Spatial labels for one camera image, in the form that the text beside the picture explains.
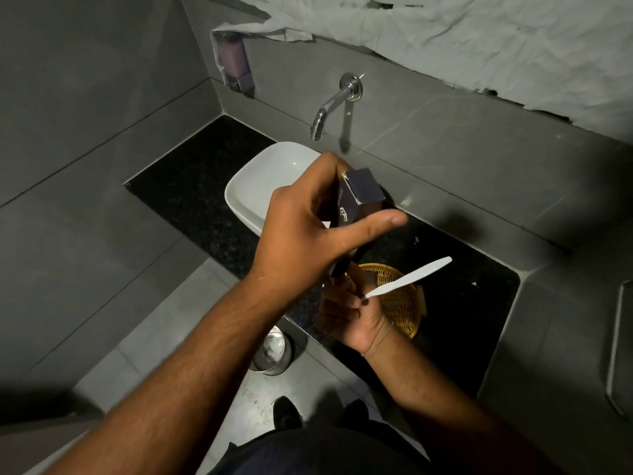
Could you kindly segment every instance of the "vessel sink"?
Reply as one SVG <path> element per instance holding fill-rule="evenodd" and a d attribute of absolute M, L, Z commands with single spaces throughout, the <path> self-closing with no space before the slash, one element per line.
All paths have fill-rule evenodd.
<path fill-rule="evenodd" d="M 233 213 L 260 236 L 273 191 L 294 183 L 319 155 L 299 143 L 275 143 L 259 152 L 231 178 L 226 184 L 224 199 Z"/>

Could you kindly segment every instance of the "wall-mounted faucet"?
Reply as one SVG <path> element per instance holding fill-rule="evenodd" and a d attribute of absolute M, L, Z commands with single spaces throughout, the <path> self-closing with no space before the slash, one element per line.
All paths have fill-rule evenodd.
<path fill-rule="evenodd" d="M 323 106 L 316 113 L 316 118 L 312 123 L 312 129 L 310 130 L 310 136 L 313 140 L 319 140 L 323 135 L 323 129 L 325 128 L 325 119 L 345 100 L 358 101 L 363 96 L 363 84 L 353 73 L 345 73 L 341 77 L 339 82 L 339 92 L 323 103 Z"/>

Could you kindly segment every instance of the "hairy forearm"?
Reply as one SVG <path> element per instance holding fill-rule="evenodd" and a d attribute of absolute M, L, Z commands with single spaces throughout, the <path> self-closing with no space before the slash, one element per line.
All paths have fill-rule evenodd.
<path fill-rule="evenodd" d="M 469 473 L 559 473 L 452 383 L 397 330 L 368 359 L 432 461 Z"/>
<path fill-rule="evenodd" d="M 218 431 L 259 343 L 283 307 L 259 280 L 236 285 L 99 428 L 48 472 L 192 473 Z"/>

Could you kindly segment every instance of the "shoe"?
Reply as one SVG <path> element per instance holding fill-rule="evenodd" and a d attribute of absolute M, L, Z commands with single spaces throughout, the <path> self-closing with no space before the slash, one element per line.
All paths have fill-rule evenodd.
<path fill-rule="evenodd" d="M 303 427 L 297 407 L 286 396 L 280 396 L 273 404 L 275 430 L 292 430 Z"/>
<path fill-rule="evenodd" d="M 369 421 L 369 409 L 363 400 L 356 399 L 343 410 L 338 423 L 340 428 L 358 430 Z"/>

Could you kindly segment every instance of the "woven basket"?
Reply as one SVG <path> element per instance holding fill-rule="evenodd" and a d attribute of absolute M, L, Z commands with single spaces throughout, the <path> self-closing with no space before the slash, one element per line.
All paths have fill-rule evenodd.
<path fill-rule="evenodd" d="M 378 286 L 403 276 L 398 270 L 382 263 L 362 263 L 359 266 L 365 271 L 372 271 L 376 274 Z M 422 287 L 416 287 L 413 284 L 380 295 L 380 305 L 385 316 L 393 320 L 394 325 L 409 338 L 415 337 L 420 328 L 422 317 L 427 314 Z"/>

